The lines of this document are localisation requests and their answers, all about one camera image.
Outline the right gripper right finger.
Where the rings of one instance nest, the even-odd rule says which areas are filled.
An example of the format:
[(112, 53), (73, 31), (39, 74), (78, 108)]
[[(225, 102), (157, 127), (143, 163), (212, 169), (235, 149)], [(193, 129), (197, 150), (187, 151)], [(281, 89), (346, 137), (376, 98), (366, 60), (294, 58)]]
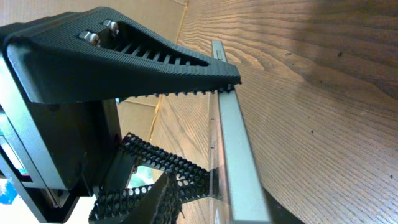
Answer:
[(164, 172), (122, 224), (176, 224), (182, 203), (175, 173)]

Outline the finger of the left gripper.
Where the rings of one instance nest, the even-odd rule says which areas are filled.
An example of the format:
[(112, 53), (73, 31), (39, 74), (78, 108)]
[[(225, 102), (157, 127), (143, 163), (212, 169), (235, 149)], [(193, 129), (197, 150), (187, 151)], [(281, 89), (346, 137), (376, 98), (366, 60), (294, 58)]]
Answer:
[[(197, 184), (187, 180), (177, 180), (181, 203), (209, 196), (210, 181)], [(154, 184), (119, 190), (101, 190), (89, 215), (90, 223), (120, 223), (138, 207), (139, 202)]]
[(154, 146), (133, 133), (127, 133), (123, 138), (121, 149), (135, 157), (139, 166), (173, 172), (177, 178), (197, 184), (204, 184), (210, 179), (210, 173), (206, 169), (181, 156)]

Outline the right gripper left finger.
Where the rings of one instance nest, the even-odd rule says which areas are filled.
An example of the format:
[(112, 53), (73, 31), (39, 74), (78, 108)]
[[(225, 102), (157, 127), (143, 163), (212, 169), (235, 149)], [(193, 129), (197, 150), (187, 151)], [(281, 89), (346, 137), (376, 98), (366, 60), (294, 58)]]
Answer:
[(1, 52), (30, 101), (42, 104), (230, 91), (241, 81), (236, 66), (109, 7), (2, 26)]

